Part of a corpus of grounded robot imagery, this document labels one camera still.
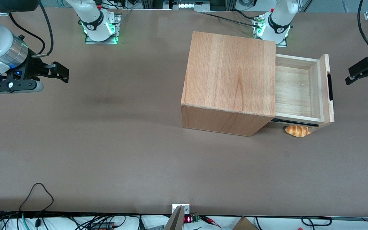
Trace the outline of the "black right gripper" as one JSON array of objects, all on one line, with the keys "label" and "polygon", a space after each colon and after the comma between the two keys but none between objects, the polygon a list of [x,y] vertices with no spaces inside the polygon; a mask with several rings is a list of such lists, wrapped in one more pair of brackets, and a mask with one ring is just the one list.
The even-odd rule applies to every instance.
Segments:
[{"label": "black right gripper", "polygon": [[4,80],[9,76],[15,80],[36,80],[39,81],[39,77],[46,77],[52,79],[59,79],[64,83],[69,83],[69,69],[59,62],[52,62],[46,64],[41,58],[28,57],[21,65],[9,69],[4,74]]}]

